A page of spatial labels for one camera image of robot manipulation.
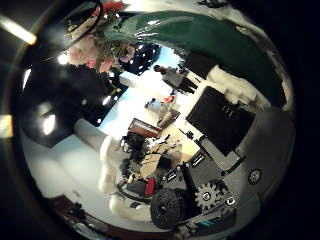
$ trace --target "screw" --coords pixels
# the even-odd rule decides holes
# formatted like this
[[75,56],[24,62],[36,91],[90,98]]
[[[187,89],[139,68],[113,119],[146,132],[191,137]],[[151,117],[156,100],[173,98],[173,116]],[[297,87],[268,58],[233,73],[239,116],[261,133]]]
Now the screw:
[[262,178],[262,171],[260,169],[255,169],[250,173],[249,182],[251,184],[257,184]]
[[234,199],[234,197],[229,197],[227,199],[227,205],[231,206],[234,205],[236,203],[236,200]]
[[208,200],[210,200],[210,198],[211,198],[211,194],[208,193],[208,192],[205,192],[205,193],[202,195],[202,198],[203,198],[203,200],[208,201]]

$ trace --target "green fabric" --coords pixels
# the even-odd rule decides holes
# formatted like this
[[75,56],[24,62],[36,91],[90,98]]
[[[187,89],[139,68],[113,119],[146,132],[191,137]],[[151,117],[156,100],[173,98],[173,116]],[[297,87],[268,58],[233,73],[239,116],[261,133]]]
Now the green fabric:
[[222,69],[254,85],[272,105],[285,103],[281,81],[266,54],[248,36],[214,18],[181,11],[152,12],[129,18],[118,33],[110,26],[105,36],[212,57]]

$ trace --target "white gear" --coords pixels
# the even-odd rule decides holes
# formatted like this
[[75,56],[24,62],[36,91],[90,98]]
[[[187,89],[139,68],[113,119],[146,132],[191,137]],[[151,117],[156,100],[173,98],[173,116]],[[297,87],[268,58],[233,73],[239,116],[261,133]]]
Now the white gear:
[[215,184],[207,183],[207,185],[202,184],[201,187],[198,187],[195,195],[197,206],[201,207],[202,210],[209,210],[217,206],[223,199],[224,192],[220,191]]

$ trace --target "gray plastic piece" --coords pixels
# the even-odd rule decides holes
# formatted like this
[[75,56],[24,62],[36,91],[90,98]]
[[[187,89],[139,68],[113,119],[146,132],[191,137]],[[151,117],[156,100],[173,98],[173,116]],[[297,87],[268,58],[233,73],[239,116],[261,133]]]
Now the gray plastic piece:
[[226,157],[219,151],[219,149],[207,138],[201,141],[201,146],[209,153],[214,162],[222,171],[227,171],[232,168],[241,157],[231,151]]
[[[239,206],[258,194],[264,202],[276,190],[290,161],[294,125],[288,113],[270,108],[257,113],[255,121],[237,148],[244,161],[224,182]],[[250,173],[260,169],[261,180],[252,185]]]

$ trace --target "flower bouquet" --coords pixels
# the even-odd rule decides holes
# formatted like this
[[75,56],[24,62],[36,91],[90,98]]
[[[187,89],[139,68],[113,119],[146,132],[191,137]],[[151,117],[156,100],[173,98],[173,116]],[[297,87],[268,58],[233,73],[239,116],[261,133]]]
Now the flower bouquet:
[[109,40],[104,36],[103,29],[118,20],[118,12],[122,2],[109,1],[103,5],[103,18],[97,26],[83,38],[81,36],[97,21],[99,9],[82,24],[68,27],[70,41],[75,42],[67,50],[68,63],[78,66],[86,65],[96,69],[97,72],[108,72],[111,67],[121,70],[121,62],[127,63],[135,53],[135,48],[130,42]]

